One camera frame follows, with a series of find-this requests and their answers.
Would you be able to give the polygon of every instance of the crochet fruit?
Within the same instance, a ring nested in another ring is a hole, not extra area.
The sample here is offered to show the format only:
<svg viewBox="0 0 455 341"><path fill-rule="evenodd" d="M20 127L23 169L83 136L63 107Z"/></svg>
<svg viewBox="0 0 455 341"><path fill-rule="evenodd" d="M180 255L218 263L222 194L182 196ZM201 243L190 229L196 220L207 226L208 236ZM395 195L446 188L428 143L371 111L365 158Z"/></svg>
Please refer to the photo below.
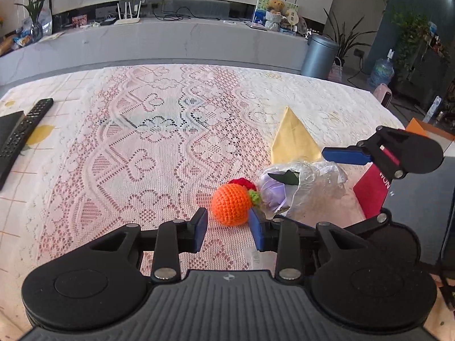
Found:
<svg viewBox="0 0 455 341"><path fill-rule="evenodd" d="M242 178L242 185L237 184L238 180L220 186L212 197L211 210L213 217L221 224L228 227L246 223L248 210L254 203L258 203L259 194L255 191L256 186Z"/></svg>

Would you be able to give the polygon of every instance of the white table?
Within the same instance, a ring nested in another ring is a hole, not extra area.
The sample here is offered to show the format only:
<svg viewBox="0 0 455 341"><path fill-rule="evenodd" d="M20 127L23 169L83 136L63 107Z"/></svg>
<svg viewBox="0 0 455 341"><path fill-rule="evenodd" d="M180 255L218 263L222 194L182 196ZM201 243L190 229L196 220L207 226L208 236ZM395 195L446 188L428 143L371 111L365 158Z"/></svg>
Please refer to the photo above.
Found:
<svg viewBox="0 0 455 341"><path fill-rule="evenodd" d="M42 97L56 101L40 124L47 125L47 137L23 152L0 192L1 210L8 211L0 221L0 310L22 331L29 324L20 286L34 267L129 222L154 229L189 219L232 178L256 181L269 165L286 106L321 148L355 144L380 124L402 127L368 92L247 68L147 65L76 72L11 90L0 115L27 111ZM347 195L307 216L308 224L347 226L363 219L352 187L367 167L343 168ZM183 272L248 269L243 249L249 246L247 226L222 227L210 217L201 252L181 255ZM146 253L144 273L150 264ZM0 332L3 339L14 328L0 318Z"/></svg>

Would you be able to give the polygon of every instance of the tiled floor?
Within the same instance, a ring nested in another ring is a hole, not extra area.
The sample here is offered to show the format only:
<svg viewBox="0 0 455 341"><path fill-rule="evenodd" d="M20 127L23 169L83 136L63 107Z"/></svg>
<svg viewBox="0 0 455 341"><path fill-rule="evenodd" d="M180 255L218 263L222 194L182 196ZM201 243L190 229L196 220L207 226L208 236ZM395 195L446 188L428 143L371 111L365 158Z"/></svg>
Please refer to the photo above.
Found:
<svg viewBox="0 0 455 341"><path fill-rule="evenodd" d="M351 78L356 73L356 71L353 71L349 68L344 70L343 84L369 91L370 88L367 85L368 75L361 72L354 78ZM392 97L392 101L388 106L388 110L394 116L396 116L405 127L408 125L412 118L423 120L425 117L425 114L422 111L419 111L419 109L417 109L414 104L405 97Z"/></svg>

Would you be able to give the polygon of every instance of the teddy bear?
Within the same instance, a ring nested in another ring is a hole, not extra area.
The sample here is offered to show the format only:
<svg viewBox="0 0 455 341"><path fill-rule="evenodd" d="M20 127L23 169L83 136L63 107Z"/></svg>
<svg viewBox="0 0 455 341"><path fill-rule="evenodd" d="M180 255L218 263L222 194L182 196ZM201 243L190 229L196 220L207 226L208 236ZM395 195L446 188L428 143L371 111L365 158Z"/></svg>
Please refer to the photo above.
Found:
<svg viewBox="0 0 455 341"><path fill-rule="evenodd" d="M267 11L273 14L281 14L284 9L284 2L281 0L270 0L267 5Z"/></svg>

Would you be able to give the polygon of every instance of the glass vase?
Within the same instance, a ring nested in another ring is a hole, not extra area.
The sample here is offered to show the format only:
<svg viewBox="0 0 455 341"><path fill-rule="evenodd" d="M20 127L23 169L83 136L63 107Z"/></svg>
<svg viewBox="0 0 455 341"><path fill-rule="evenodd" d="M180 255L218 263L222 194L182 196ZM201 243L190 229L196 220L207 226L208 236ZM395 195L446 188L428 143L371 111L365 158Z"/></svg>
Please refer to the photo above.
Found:
<svg viewBox="0 0 455 341"><path fill-rule="evenodd" d="M32 42L38 42L43 38L43 27L39 22L32 22L30 27L30 35Z"/></svg>

